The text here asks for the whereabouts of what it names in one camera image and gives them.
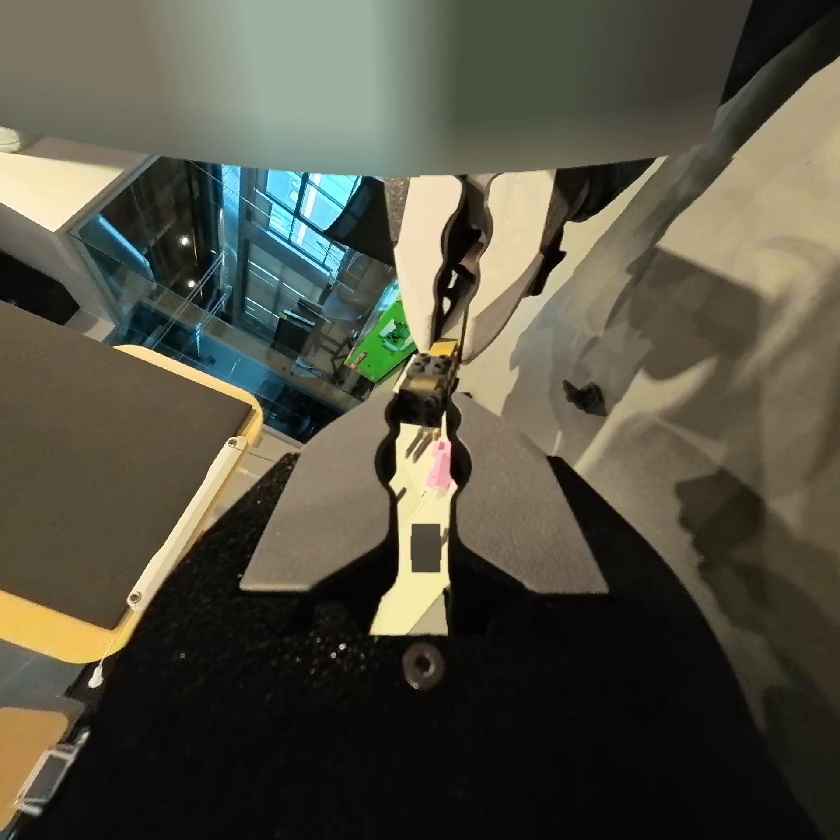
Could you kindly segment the yellow-rimmed dark table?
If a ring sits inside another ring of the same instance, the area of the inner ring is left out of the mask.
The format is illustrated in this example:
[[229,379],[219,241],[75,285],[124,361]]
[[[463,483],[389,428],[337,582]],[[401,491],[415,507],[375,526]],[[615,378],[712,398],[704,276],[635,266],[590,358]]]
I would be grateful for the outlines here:
[[2,304],[1,635],[120,651],[207,525],[263,413],[249,393]]

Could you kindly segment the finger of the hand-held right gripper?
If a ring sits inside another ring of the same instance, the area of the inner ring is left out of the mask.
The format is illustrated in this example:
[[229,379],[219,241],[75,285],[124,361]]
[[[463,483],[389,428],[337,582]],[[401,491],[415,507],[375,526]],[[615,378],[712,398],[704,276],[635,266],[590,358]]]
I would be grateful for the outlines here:
[[476,269],[464,260],[482,246],[470,215],[477,192],[463,175],[392,180],[392,249],[408,328],[419,351],[464,315],[476,292]]
[[474,277],[461,360],[476,360],[499,336],[530,293],[544,262],[543,235],[553,171],[469,175],[469,219],[479,240],[463,265]]

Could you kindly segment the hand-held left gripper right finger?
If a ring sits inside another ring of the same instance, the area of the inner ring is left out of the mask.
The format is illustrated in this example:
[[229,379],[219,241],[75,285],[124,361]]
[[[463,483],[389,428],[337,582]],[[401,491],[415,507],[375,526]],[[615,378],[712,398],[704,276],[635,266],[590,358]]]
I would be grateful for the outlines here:
[[453,466],[461,544],[540,595],[602,595],[608,586],[546,454],[516,427],[457,392]]

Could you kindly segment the small pink brick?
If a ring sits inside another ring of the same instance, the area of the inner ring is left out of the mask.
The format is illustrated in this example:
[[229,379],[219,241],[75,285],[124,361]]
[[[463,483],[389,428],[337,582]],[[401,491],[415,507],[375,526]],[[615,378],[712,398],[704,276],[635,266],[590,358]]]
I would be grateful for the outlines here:
[[427,474],[426,487],[430,490],[447,492],[453,485],[451,442],[443,438],[434,441],[432,457],[433,465]]

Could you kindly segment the dark grey and yellow brick assembly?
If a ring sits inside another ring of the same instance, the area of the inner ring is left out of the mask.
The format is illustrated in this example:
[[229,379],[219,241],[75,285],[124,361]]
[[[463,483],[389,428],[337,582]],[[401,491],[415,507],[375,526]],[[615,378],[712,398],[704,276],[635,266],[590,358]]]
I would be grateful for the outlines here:
[[428,352],[416,352],[395,393],[391,407],[393,422],[441,428],[449,397],[458,382],[459,361],[459,345],[455,339],[435,342]]

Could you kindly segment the green box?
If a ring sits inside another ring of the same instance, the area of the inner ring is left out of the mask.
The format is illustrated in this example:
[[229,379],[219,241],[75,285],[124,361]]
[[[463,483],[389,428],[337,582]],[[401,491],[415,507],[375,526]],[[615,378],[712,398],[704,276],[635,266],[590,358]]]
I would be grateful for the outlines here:
[[371,317],[343,365],[376,384],[413,355],[417,347],[399,295]]

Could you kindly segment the metal clip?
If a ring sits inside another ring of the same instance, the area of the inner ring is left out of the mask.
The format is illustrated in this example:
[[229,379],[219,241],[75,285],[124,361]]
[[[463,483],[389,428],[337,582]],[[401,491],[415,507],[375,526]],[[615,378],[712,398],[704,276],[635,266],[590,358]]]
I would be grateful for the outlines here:
[[31,817],[40,816],[57,793],[70,767],[90,737],[90,729],[82,728],[69,741],[59,742],[41,754],[14,799],[14,811]]

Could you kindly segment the small black brick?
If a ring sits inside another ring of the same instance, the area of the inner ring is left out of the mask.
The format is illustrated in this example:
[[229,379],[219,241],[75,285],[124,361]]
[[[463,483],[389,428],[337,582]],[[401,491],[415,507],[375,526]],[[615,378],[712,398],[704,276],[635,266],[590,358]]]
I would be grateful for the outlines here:
[[562,387],[566,401],[578,410],[596,417],[607,416],[606,399],[598,384],[590,382],[577,387],[572,382],[563,380]]

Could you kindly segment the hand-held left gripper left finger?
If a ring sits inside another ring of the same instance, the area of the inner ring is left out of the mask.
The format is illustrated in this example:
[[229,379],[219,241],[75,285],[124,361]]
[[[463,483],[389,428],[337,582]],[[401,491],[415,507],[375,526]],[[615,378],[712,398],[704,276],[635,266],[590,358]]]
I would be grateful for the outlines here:
[[304,445],[241,578],[243,592],[311,592],[385,543],[395,399],[374,393]]

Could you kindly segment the glass railing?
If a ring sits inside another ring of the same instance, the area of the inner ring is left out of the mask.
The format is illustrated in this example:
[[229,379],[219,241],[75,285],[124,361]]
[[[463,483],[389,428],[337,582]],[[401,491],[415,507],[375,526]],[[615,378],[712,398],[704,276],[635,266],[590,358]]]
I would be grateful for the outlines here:
[[350,363],[393,269],[330,234],[362,176],[159,157],[70,227],[135,345],[251,394],[306,443],[375,383]]

